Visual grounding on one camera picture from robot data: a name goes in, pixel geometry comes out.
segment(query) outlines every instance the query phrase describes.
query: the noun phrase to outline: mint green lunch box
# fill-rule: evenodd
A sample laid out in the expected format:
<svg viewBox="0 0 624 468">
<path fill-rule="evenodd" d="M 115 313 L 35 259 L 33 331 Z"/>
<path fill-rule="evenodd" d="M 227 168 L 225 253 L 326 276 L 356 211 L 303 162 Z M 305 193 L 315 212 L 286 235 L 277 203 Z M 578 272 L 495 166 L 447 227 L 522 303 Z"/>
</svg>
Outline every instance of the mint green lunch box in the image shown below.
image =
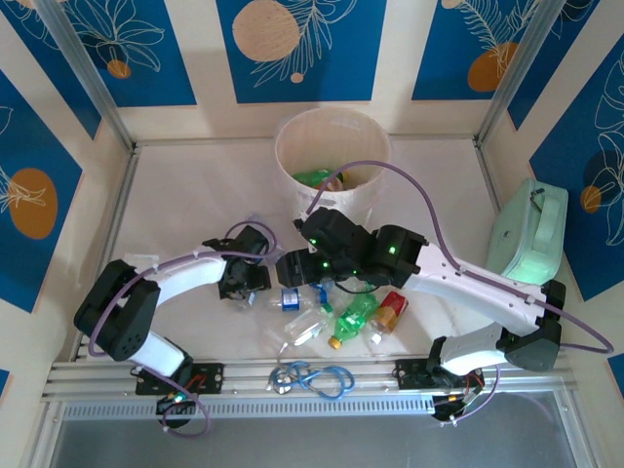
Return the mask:
<svg viewBox="0 0 624 468">
<path fill-rule="evenodd" d="M 486 269 L 512 280 L 543 285 L 564 253 L 567 191 L 528 178 L 498 215 Z"/>
</svg>

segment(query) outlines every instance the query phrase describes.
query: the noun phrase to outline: glass panel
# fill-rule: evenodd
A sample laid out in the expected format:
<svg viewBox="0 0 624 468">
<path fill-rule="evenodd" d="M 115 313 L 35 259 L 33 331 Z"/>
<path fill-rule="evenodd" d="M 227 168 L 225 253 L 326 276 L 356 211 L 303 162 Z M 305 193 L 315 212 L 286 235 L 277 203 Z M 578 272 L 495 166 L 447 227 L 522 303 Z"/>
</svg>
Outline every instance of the glass panel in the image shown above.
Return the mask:
<svg viewBox="0 0 624 468">
<path fill-rule="evenodd" d="M 189 441 L 164 435 L 155 421 L 66 422 L 52 464 L 58 468 L 455 465 L 576 466 L 550 393 L 496 395 L 479 414 L 445 428 L 429 416 L 216 419 L 208 437 Z"/>
</svg>

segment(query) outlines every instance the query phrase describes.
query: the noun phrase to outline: green plastic bottle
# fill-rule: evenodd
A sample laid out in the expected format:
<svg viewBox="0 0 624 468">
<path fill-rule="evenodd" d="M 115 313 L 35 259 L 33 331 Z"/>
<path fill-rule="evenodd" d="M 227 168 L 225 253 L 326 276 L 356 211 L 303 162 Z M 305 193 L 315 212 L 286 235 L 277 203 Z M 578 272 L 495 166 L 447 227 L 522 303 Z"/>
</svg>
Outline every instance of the green plastic bottle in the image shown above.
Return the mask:
<svg viewBox="0 0 624 468">
<path fill-rule="evenodd" d="M 338 349 L 343 341 L 355 338 L 378 307 L 379 302 L 374 295 L 358 294 L 335 323 L 333 336 L 328 341 L 330 346 Z"/>
<path fill-rule="evenodd" d="M 325 179 L 331 176 L 333 171 L 329 169 L 319 169 L 318 171 L 310 171 L 309 173 L 299 173 L 292 176 L 297 182 L 302 183 L 303 185 L 307 185 L 311 188 L 318 188 Z M 340 181 L 344 181 L 344 175 L 338 174 L 336 178 Z"/>
</svg>

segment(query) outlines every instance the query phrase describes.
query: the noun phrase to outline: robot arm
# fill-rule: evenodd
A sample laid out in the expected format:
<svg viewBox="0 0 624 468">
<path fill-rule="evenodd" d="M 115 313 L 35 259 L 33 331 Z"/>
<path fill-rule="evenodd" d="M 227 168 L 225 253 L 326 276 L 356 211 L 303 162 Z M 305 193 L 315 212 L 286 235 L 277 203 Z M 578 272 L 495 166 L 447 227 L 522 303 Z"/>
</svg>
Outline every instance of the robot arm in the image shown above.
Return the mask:
<svg viewBox="0 0 624 468">
<path fill-rule="evenodd" d="M 531 371 L 554 366 L 561 337 L 559 317 L 534 301 L 563 307 L 564 285 L 521 284 L 464 262 L 457 272 L 440 248 L 422 236 L 393 225 L 369 233 L 336 210 L 320 208 L 305 221 L 297 220 L 295 226 L 315 252 L 295 251 L 280 259 L 278 278 L 288 287 L 357 277 L 375 286 L 391 285 L 455 300 L 494 321 L 462 336 L 437 338 L 427 364 L 432 374 L 448 373 L 452 378 L 503 362 Z M 463 271 L 508 285 L 533 300 L 524 301 Z"/>
<path fill-rule="evenodd" d="M 192 359 L 179 347 L 150 331 L 156 309 L 172 297 L 200 286 L 218 283 L 219 296 L 244 299 L 253 291 L 271 287 L 268 269 L 237 256 L 201 256 L 202 252 L 234 251 L 259 254 L 267 239 L 245 227 L 235 239 L 212 239 L 186 262 L 158 271 L 149 280 L 139 279 L 114 305 L 96 337 L 97 345 L 115 361 L 130 360 L 171 377 L 188 368 Z M 122 260 L 110 262 L 99 275 L 74 317 L 74 325 L 92 336 L 103 311 L 115 295 L 137 276 Z"/>
<path fill-rule="evenodd" d="M 130 360 L 172 376 L 188 356 L 149 330 L 156 308 L 178 294 L 217 283 L 225 267 L 222 257 L 205 258 L 157 273 L 151 280 L 139 280 L 115 305 L 97 336 L 97 345 L 115 361 Z M 123 260 L 108 263 L 74 317 L 76 328 L 91 336 L 102 311 L 136 274 Z"/>
</svg>

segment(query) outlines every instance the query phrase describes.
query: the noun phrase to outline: white bucket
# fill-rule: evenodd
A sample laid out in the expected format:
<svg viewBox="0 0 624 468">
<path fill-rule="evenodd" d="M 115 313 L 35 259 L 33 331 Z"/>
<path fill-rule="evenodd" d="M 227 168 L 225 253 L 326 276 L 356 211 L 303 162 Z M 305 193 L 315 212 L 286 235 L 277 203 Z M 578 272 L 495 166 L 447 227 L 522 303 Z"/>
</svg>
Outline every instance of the white bucket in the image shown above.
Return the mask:
<svg viewBox="0 0 624 468">
<path fill-rule="evenodd" d="M 324 107 L 292 118 L 278 133 L 275 154 L 280 167 L 278 187 L 291 207 L 292 219 L 307 210 L 318 190 L 291 175 L 336 170 L 361 160 L 388 162 L 390 139 L 371 117 L 350 109 Z M 361 166 L 346 171 L 345 190 L 326 190 L 315 208 L 340 210 L 356 224 L 366 225 L 381 188 L 382 168 Z"/>
</svg>

